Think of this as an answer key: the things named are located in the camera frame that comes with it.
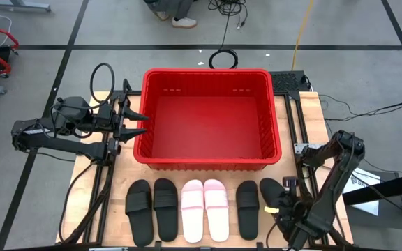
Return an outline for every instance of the black cable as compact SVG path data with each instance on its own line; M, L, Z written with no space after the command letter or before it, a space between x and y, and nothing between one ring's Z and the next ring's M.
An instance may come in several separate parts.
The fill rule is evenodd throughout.
M369 164L371 167L376 168L376 169L378 169L378 170L381 170L381 171L383 171L383 172L393 172L393 173L397 172L397 173L402 174L402 171L395 171L395 170L394 170L394 171L390 171L390 170L382 169L382 168L379 168L379 167L373 165L372 163L370 163L370 162L369 162L368 160L366 160L366 159L363 159L363 161L367 162L367 164Z
M56 160L67 161L67 162L75 162L75 160L67 160L67 159L58 158L58 157L55 157L53 155L50 155L49 153L36 153L36 155L45 155L45 156L54 158Z
M324 121L325 121L325 125L327 126L327 129L329 130L330 137L333 137L332 127L329 126L328 121L326 121L326 120L324 120Z
M321 100L320 98L319 98L319 101L320 101L320 107L322 108L322 111L325 111L326 109L328 109L328 106L329 106L328 101L326 101L326 100ZM323 107L322 107L322 103L327 104L327 106L326 106L325 108L323 108Z
M241 21L241 15L238 15L238 23L237 23L237 29L241 29L244 24L246 23L246 20L248 19L248 8L246 7L246 5L243 4L244 10L246 11L246 17L243 19L243 22Z
M347 117L345 117L345 118L343 118L343 119L325 118L326 121L349 121L349 120L355 119L355 118L360 117L360 116L375 116L375 115L381 115L381 114L386 114L386 113L394 112L394 111L396 111L396 110L402 108L402 102L401 102L401 103L398 103L398 104L395 104L395 105L389 105L389 106L386 106L386 107L382 107L382 108L379 108L379 109L375 109L375 110L373 110L373 111L365 112L365 113L363 113L363 114L357 114L357 113L354 113L354 112L351 110L350 105L349 105L348 103L346 103L346 102L343 102L343 101L341 101L341 100L337 100L337 99L335 99L335 98L333 98L333 97L331 97L331 96L329 96L329 95L325 95L325 94L320 94L319 96L324 96L324 97L327 97L327 98L331 98L332 100L334 100L334 101L336 101L336 102L339 102L339 103L341 103L341 104L344 104L344 105L348 108L348 111L349 111L352 115L354 115L354 116L347 116ZM395 109L391 109L391 110L388 110L388 111L386 111L386 112L380 112L380 111L382 111L382 110L390 109L390 108L394 108L394 107L395 107Z
M331 167L327 167L326 165L322 165L321 167L325 167L325 168L328 169L328 170L333 169L333 168L331 168ZM367 177L367 178L374 178L374 179L377 179L376 177L373 177L373 176L370 176L370 175L367 175L367 174L362 174L362 173L360 173L360 172L358 172L358 171L356 171L356 170L354 170L353 172L355 172L355 173L357 173L357 174L359 174L359 175L362 175L362 176L364 176L364 177Z
M246 0L209 0L209 5L207 6L207 8L209 10L218 10L220 14L229 16L238 15L240 14L241 10L245 8L246 18L243 20L243 22L245 22L248 18L247 8L245 4Z
M333 98L333 97L331 97L331 96L325 95L325 94L320 94L319 96L328 97L328 98L331 98L332 100L334 100L334 101L336 101L336 102L343 103L344 105L346 105L346 106L348 107L348 111L349 111L351 114L354 114L355 116L356 116L356 115L361 115L361 114L356 114L356 113L352 112L352 111L351 111L351 108L350 108L350 106L349 106L349 104L346 103L346 102L337 100L337 99L335 99L335 98ZM327 126L328 129L329 129L330 134L333 135L332 128L329 126L328 121L325 120L325 123L326 123L326 126ZM373 165L372 163L370 163L370 162L369 162L368 160L366 160L365 158L362 159L362 160L365 161L365 162L367 162L367 164L369 164L371 167L373 167L373 168L375 168L375 169L378 169L378 170L380 170L380 171L383 171L383 172L397 172L397 173L402 174L402 171L396 171L396 170L390 171L390 170L386 170L386 169L383 169L383 168L379 168L379 167Z
M41 131L43 132L43 134L44 134L48 139L50 139L50 136L47 134L45 127L44 127L40 122L38 122L38 119L35 120L35 124L36 124L36 125L39 125L40 128L41 128Z
M238 54L232 49L223 49L224 41L226 39L226 33L228 32L228 25L229 25L230 16L231 15L236 15L241 11L241 4L238 4L238 2L239 1L237 1L237 0L224 0L224 1L210 0L209 7L208 7L210 10L218 9L222 15L227 15L228 16L228 20L226 22L226 28L224 29L223 42L221 42L220 48L216 52L214 52L209 58L209 67L211 69L215 69L212 61L214 60L214 57L216 55L220 54L220 53L228 53L228 54L230 54L230 55L232 55L234 57L234 64L230 67L230 69L235 69L238 66ZM237 7L237 5L239 6L239 10L235 11L234 9L235 9L235 7Z
M274 230L274 227L277 225L277 220L278 220L278 214L274 217L275 223L272 225L272 227L269 229L268 234L266 235L266 248L269 248L269 236L271 235L272 230Z
M352 174L352 176L355 177L356 179L358 179L359 181L361 181L366 186L368 186L370 189L372 189L372 191L374 191L379 197L381 197L381 199L384 199L385 201L389 202L390 204L395 206L397 209L402 211L402 208L400 206L396 205L393 201L391 201L390 199L386 198L386 196L382 195L382 193L380 191L378 191L376 188L374 188L372 185L370 185L367 182L361 180L360 178L356 177L353 174Z
M111 88L110 88L110 92L108 93L108 96L106 97L106 99L104 99L104 100L99 100L99 99L97 99L96 96L94 95L93 85L94 85L94 76L96 75L97 70L98 70L100 67L102 67L102 66L106 66L106 67L108 67L108 69L110 70L110 73L111 73ZM62 107L74 108L74 109L96 109L96 108L99 108L99 107L101 107L102 105L106 104L106 103L110 100L110 98L111 98L111 96L112 96L112 93L114 92L115 82L116 82L116 78L115 78L115 76L114 76L114 70L112 69L111 65L108 64L108 63L100 63L100 64L98 64L98 65L94 68L94 70L92 71L91 79L90 79L90 81L89 81L89 91L91 92L91 97L92 97L95 101L98 102L98 105L95 105L95 106L93 106L93 107L76 107L76 106L73 106L73 105L60 104L60 103L58 103L57 105L58 105L58 106L62 106Z
M64 199L64 205L63 205L63 211L61 212L60 223L59 223L59 238L60 238L60 241L61 241L61 242L64 242L64 240L65 240L65 239L63 238L63 234L61 233L61 226L62 226L62 224L63 224L64 214L65 214L65 212L66 212L66 207L67 207L67 205L68 205L68 199L69 199L70 191L72 190L72 188L73 188L75 182L76 182L85 172L87 172L87 171L89 170L89 168L92 167L93 165L94 165L94 163L91 162L91 163L89 164L89 166L87 166L85 169L83 169L83 171L80 172L80 173L74 178L73 182L70 183L69 188L68 188L68 191L66 192L66 196L65 196L65 199Z
M23 132L25 132L27 129L29 129L29 128L31 128L32 126L35 126L35 125L36 125L36 123L33 124L33 125L27 125L27 126L24 127L23 129L21 129L21 132L20 132L20 133L18 133L18 134L15 136L15 141L14 141L15 150L20 150L20 148L19 148L19 146L18 146L18 142L19 142L19 140L20 140L20 135L21 135Z
M110 73L111 73L111 87L110 87L110 92L108 93L106 99L104 99L104 100L99 100L99 99L97 99L96 95L94 94L94 77L96 76L96 73L97 73L98 69L99 69L100 67L102 67L102 66L106 66L106 67L110 70ZM89 110L89 111L91 112L91 115L92 115L92 114L93 114L93 109L99 108L100 106L106 104L106 103L110 100L110 98L111 98L111 96L112 96L112 94L113 94L113 92L114 92L115 80L116 80L116 78L115 78L115 76L114 76L114 70L112 69L112 66L111 66L110 64L108 64L108 63L100 63L100 64L98 64L98 65L94 68L94 70L92 71L91 79L89 80L89 92L91 93L91 97L98 103L98 105L95 105L95 106L93 106L93 107L76 107L76 106L73 106L73 105L67 105L67 104L56 103L55 105L51 106L51 108L50 108L50 110L49 110L49 115L50 115L50 118L51 118L51 120L52 120L52 127L53 127L53 132L54 132L54 138L57 137L57 129L56 129L56 127L55 127L55 120L57 119L58 114L62 115L65 119L67 119L67 120L73 122L73 123L76 125L75 128L74 128L73 131L72 131L72 133L73 133L74 136L76 136L76 137L79 138L79 139L86 139L86 138L90 137L90 136L92 135L93 131L94 131L94 126L95 126L94 124L93 124L93 126L92 126L92 129L89 131L89 133L88 133L87 135L80 136L80 135L78 135L78 134L76 133L76 131L75 131L75 129L78 129L78 130L79 130L79 128L78 128L78 123L76 123L75 121L72 121L70 118L68 118L67 116L63 115L59 110L57 110L56 118L54 119L52 110L53 110L54 108L57 108L57 107L69 107L69 108L74 108L74 109L85 109L85 110Z

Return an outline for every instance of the black metal frame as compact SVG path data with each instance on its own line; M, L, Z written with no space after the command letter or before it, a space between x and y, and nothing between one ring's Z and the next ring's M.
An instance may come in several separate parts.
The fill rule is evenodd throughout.
M127 94L130 96L140 96L141 91L131 91L131 88L128 86L128 92ZM295 129L295 119L294 116L292 115L292 108L291 108L291 102L290 99L292 96L289 93L275 93L274 96L279 96L283 97L285 101L285 106L286 106L286 114L288 118L288 126L290 128L290 136L291 136L291 145L292 145L292 152L293 155L295 156L295 147L294 144L297 143L297 134L296 134L296 129ZM299 92L297 92L297 95L294 95L295 97L293 98L295 100L295 105L297 109L297 116L299 120L299 128L301 131L302 139L304 143L308 142L308 134L306 131L306 125L305 125L305 120L304 120L304 114L302 111L302 104L301 100L299 98ZM107 140L107 135L103 135L103 141ZM297 175L299 177L303 177L302 173L302 166L298 165L298 161L295 156L295 164L296 164L296 170L297 170ZM115 158L112 158L112 164L109 165L108 168L108 174L114 172L114 166L115 166ZM91 201L90 201L90 206L93 205L94 203L94 198L97 198L98 195L98 190L101 184L101 178L102 178L102 168L97 166L96 170L96 175L94 178L94 184L93 184L93 189L91 193ZM308 170L308 175L309 179L311 181L311 189L312 189L312 195L313 197L317 196L318 194L318 185L317 185L317 180L315 178L313 170ZM301 189L308 189L306 186L302 187L300 184L299 188ZM92 229L92 219L91 222L88 224L87 228L85 229L85 232L83 233L83 240L82 243L78 244L63 244L63 245L55 245L55 246L48 246L48 247L35 247L35 248L22 248L22 249L16 249L17 251L43 251L43 250L88 250L89 248L101 248L102 245L101 243L103 242L103 234L105 230L105 222L106 222L106 217L107 217L107 205L110 199L110 195L108 194L107 199L103 202L102 204L102 209L100 211L100 216L99 216L99 224L97 226L97 235L96 235L96 242L89 242L89 237L91 235L91 229ZM330 245L328 238L324 236L321 238L322 243L321 244L316 244L315 241L312 238L308 239L308 244L310 246L310 249L312 250L342 250L343 247L337 246L337 245ZM264 248L262 243L256 243L256 248L213 248L213 247L199 247L199 248L185 248L185 247L177 247L177 248L162 248L161 247L161 242L160 241L155 241L155 247L147 247L147 248L138 248L138 247L128 247L128 250L132 251L147 251L147 250L162 250L162 251L231 251L231 250L236 250L236 251L281 251L283 248ZM357 250L357 251L362 251L362 250L369 250L369 251L386 251L386 250L378 250L378 249L368 249L368 248L359 248L359 247L348 247L346 250Z
M385 197L402 195L402 178L396 178L391 181L386 181L373 185ZM355 205L382 199L371 188L361 188L352 192L347 192L343 195L346 205Z
M141 91L132 91L131 87L128 87L128 95L130 96L140 96L142 94ZM291 96L288 93L275 93L274 96L282 96L283 99L285 100L285 106L286 106L286 114L288 117L288 126L290 128L290 136L291 136L291 145L292 145L292 152L295 155L295 149L294 149L294 144L298 143L297 142L297 134L296 134L296 129L295 129L295 121L294 121L294 117L292 115L292 108L291 108L291 103L290 103L290 99ZM300 99L295 99L295 105L297 108L297 117L299 120L299 127L300 127L300 132L301 132L301 136L302 139L304 141L304 143L308 143L308 134L306 131L306 125L305 125L305 119L304 119L304 113L302 111L302 104L300 103ZM93 204L94 199L97 197L97 193L99 190L99 186L101 184L101 179L102 179L102 168L99 168L99 166L97 166L97 170L96 170L96 176L94 178L94 184L93 184L93 189L92 189L92 193L91 193L91 201L90 201L90 206ZM299 165L297 165L296 163L296 170L297 170L297 175L301 176L302 175L302 167L300 167ZM308 170L308 175L311 177L311 189L312 189L312 194L313 196L317 196L317 193L319 192L319 188L318 188L318 184L317 184L317 180L315 178L314 172L312 169ZM110 197L108 196L107 199L105 200L103 205L107 205L107 202L109 201ZM105 227L105 221L106 221L106 217L107 217L107 210L106 210L107 206L105 206L105 210L104 207L102 206L102 211L100 212L100 217L99 217L99 225L97 228L97 238L96 238L96 242L97 243L102 243L103 242L103 232L104 232L104 227ZM85 233L84 233L84 238L83 238L83 243L88 243L89 242L89 237L91 234L91 226L92 223L87 227ZM313 239L309 239L308 243L310 246L314 245L314 241ZM324 244L328 244L328 238L324 237L322 238L322 243Z

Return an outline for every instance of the wooden table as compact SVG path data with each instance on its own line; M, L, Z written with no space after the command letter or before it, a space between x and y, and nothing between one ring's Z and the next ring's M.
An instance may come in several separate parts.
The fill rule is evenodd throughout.
M97 98L103 99L107 92L96 93ZM131 109L138 111L140 106L140 96L131 96ZM114 168L114 178L112 181L112 189L110 195L110 202L108 206L105 234L103 237L104 246L135 246L133 243L130 223L128 217L125 215L125 196L130 185L138 180L145 179L153 187L154 181L158 178L168 178L176 185L179 196L181 195L182 186L191 179L199 179L206 181L209 178L215 178L223 182L228 190L229 199L229 224L230 235L227 241L222 243L214 242L209 235L209 225L207 223L207 214L204 214L204 236L199 243L190 244L184 240L182 235L181 214L179 214L179 233L176 240L170 243L163 243L163 247L200 247L212 246L218 248L254 248L256 242L265 242L265 238L269 228L273 225L274 220L270 214L265 213L262 209L265 206L264 200L259 195L260 200L260 215L259 215L259 235L254 241L245 241L239 235L237 207L235 203L235 192L238 185L245 181L252 179L257 184L262 178L273 178L279 183L282 182L284 176L296 176L295 162L291 146L290 129L288 127L288 120L286 108L283 97L274 97L276 106L276 115L278 121L278 130L281 138L282 158L275 165L268 165L262 171L258 172L218 172L218 171L156 171L150 169L148 166L138 163L133 157L133 140L122 145L121 154L117 156L116 166ZM328 142L327 129L320 107L318 94L315 92L301 93L301 105L303 108L306 130L308 133L309 141L312 143L326 143ZM296 133L298 142L302 142L300 136L299 123L295 104L291 102L293 117L296 125ZM125 120L127 128L136 128L136 122ZM99 142L102 139L101 134L94 133L91 137L83 139L83 142ZM75 161L73 177L74 179L87 165L89 160L85 157L77 157ZM326 166L331 167L333 162L331 159L327 160ZM89 198L94 182L96 168L90 169L79 181L76 182L73 191L70 193L68 208L63 223L63 235L66 238L78 225L88 210ZM319 168L315 173L319 188L325 182L329 170ZM341 219L345 237L347 241L352 243L352 234L350 225L345 212L345 206L342 197L339 198L337 203L338 216ZM155 241L159 241L158 227L156 223L156 215L154 217L154 233ZM94 217L93 231L91 231L90 241L96 240L96 229L98 226L99 215ZM339 229L337 221L334 222L336 229ZM269 238L269 245L271 247L286 247L287 242L283 239L281 232L275 228Z

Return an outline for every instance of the power cord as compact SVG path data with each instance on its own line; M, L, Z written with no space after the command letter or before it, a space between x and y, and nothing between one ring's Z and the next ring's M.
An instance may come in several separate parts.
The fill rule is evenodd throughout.
M321 95L319 95L319 96L325 96L325 97L331 98L332 100L335 100L336 102L343 103L344 105L346 105L346 106L348 107L348 111L349 111L351 114L354 114L355 116L361 115L361 114L356 114L356 113L352 112L352 111L351 111L351 108L350 108L350 106L349 106L349 104L346 103L346 102L337 100L337 99L335 99L335 98L333 98L333 97L331 97L331 96L325 95L325 94L321 94ZM327 126L327 128L328 128L328 130L329 130L329 133L330 133L330 135L332 136L332 135L333 135L333 131L332 131L332 128L331 128L331 126L329 125L327 119L325 119L325 125ZM373 168L375 168L375 169L378 169L378 170L380 170L380 171L383 171L383 172L393 172L393 173L396 172L396 173L402 174L402 171L399 171L399 170L393 170L393 171L391 171L391 170L387 170L387 169L383 169L383 168L377 167L377 166L373 165L372 163L370 163L370 162L369 162L368 160L366 160L365 158L362 159L362 160L365 161L365 162L366 162L368 165L370 165L371 167L373 167Z
M83 171L81 171L81 172L74 178L73 182L70 183L69 188L68 188L68 191L66 192L66 196L65 196L65 199L64 199L64 205L63 205L63 211L61 212L60 223L59 223L59 238L60 238L60 241L61 241L61 242L64 242L64 240L65 240L65 239L63 238L63 234L61 233L61 227L62 227L62 224L63 224L63 219L64 219L64 215L65 215L65 212L66 212L66 207L68 206L68 199L69 199L70 191L73 189L73 186L74 186L75 182L76 182L81 176L83 176L83 174L86 173L86 172L89 170L89 168L92 167L93 165L94 165L94 163L91 162L85 169L83 169Z
M333 98L333 97L331 97L331 96L329 96L329 95L325 95L325 94L320 94L319 97L321 97L321 96L322 96L322 97L331 98L332 100L334 100L334 101L336 101L336 102L339 102L339 103L341 103L341 104L344 104L344 105L348 108L348 111L353 115L353 116L347 116L347 117L345 117L345 118L343 118L343 119L324 118L324 120L326 120L326 121L343 121L343 122L346 122L346 121L355 119L355 118L357 118L357 117L361 117L361 116L363 116L363 117L369 117L369 116L387 114L387 113L394 112L394 111L396 111L396 110L402 108L402 102L400 102L400 103L395 104L395 105L388 105L388 106L386 106L386 107L381 107L381 108L378 108L378 109L375 109L375 110L372 110L372 111L369 111L369 112L365 112L365 113L363 113L363 114L357 114L357 113L354 113L354 112L351 110L351 107L350 107L350 105L349 105L347 102L343 102L343 101L341 101L341 100L337 100L337 99L335 99L335 98Z
M60 160L60 161L75 162L75 160L67 160L67 159L63 159L63 158L58 158L58 157L53 156L53 155L51 155L49 153L36 153L36 155L44 155L44 156L48 156L48 157L51 157L51 158L54 158L54 159Z
M269 236L272 233L272 230L274 230L274 227L276 227L277 225L277 217L275 217L275 223L272 225L272 227L269 229L268 234L266 235L266 248L269 248Z
M299 48L300 38L302 38L302 34L305 30L306 22L308 21L308 16L310 15L311 9L313 7L313 0L310 0L310 4L308 5L308 9L306 10L304 21L302 21L299 35L297 36L296 46L294 48L294 56L292 56L292 64L291 64L291 71L294 70L294 66L296 64L296 56L297 56L297 49Z
M10 29L12 29L12 19L10 19L6 16L3 16L3 15L0 15L0 17L4 18L10 22L8 25L8 29L7 29L7 32L10 33ZM3 42L0 43L0 46L3 46L6 43L7 39L8 39L8 36L6 35L6 38L4 38Z
M248 19L248 8L246 7L246 0L209 0L209 5L207 6L209 10L218 10L222 15L234 16L238 15L238 23L237 29L243 27ZM240 12L243 10L246 11L246 16L241 22Z
M324 168L326 168L326 169L328 169L328 170L333 169L333 168L328 167L328 166L325 166L325 165L323 165L323 166L321 166L321 167L324 167ZM360 173L360 172L358 172L358 171L356 171L356 170L354 170L353 172L354 172L354 173L357 173L357 174L359 174L359 175L361 175L361 176L367 177L367 178L376 178L376 177L373 177L373 176L370 176L370 175L367 175L367 174Z
M96 76L98 69L102 66L106 66L108 68L108 70L110 71L111 87L110 87L110 92L108 93L108 96L106 97L106 99L99 100L99 99L97 99L96 95L94 94L94 77ZM53 113L52 113L54 108L56 109L58 107L69 107L69 108L74 108L74 109L86 109L86 110L90 110L91 114L93 114L93 112L94 112L93 109L99 108L100 106L106 104L110 100L110 98L114 92L115 80L116 80L116 78L115 78L114 70L112 69L112 66L108 63L100 63L92 71L91 78L89 80L89 92L91 93L91 97L98 103L98 105L95 105L93 107L76 107L76 106L72 106L72 105L58 103L58 104L51 106L49 109L49 117L52 120L52 132L54 133L53 138L57 137L57 129L55 128L55 121L57 119L58 114L62 115L63 117L65 117L66 119L69 120L69 118L64 116L59 110L57 110L56 116L54 118ZM78 124L75 126L75 128L73 130L73 135L80 139L88 138L89 136L92 135L92 132L93 132L93 130L91 130L91 131L89 131L89 133L87 135L80 136L76 133L76 131L75 131L76 129L78 129ZM46 137L49 137L49 135L47 135L47 133L45 131L43 131L43 134L46 135Z
M210 2L209 2L208 8L210 10L217 10L218 9L220 14L228 16L228 20L226 22L226 27L224 29L223 42L221 42L220 48L216 52L214 52L209 58L209 67L211 69L215 69L212 61L214 60L214 57L216 55L220 54L220 53L227 53L227 54L232 55L234 57L234 64L230 67L230 69L236 69L237 68L237 66L238 66L238 54L232 49L223 49L223 46L224 46L224 41L226 39L226 33L228 32L228 25L229 25L230 16L231 15L237 15L238 13L240 13L240 11L242 10L242 6L245 7L246 13L247 13L248 9L244 5L244 3L246 3L246 0L210 0Z

